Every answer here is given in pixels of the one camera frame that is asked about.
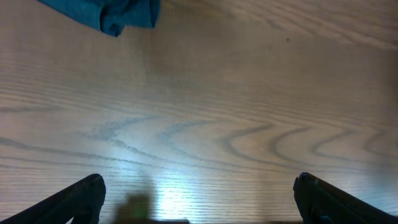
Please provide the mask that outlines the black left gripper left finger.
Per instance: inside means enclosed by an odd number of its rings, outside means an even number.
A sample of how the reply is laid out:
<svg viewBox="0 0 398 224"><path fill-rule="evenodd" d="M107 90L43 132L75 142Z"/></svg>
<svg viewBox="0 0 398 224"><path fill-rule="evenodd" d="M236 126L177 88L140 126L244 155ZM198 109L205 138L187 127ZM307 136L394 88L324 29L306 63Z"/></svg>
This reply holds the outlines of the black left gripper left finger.
<svg viewBox="0 0 398 224"><path fill-rule="evenodd" d="M97 224L105 195L103 177L91 174L1 224Z"/></svg>

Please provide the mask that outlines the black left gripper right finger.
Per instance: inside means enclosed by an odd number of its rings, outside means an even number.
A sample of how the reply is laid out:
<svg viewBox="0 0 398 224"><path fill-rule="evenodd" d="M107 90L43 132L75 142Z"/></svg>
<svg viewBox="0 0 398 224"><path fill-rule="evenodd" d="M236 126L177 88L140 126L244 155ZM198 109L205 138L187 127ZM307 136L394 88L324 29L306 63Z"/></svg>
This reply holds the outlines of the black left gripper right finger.
<svg viewBox="0 0 398 224"><path fill-rule="evenodd" d="M304 223L397 224L397 217L302 172L294 182L294 199Z"/></svg>

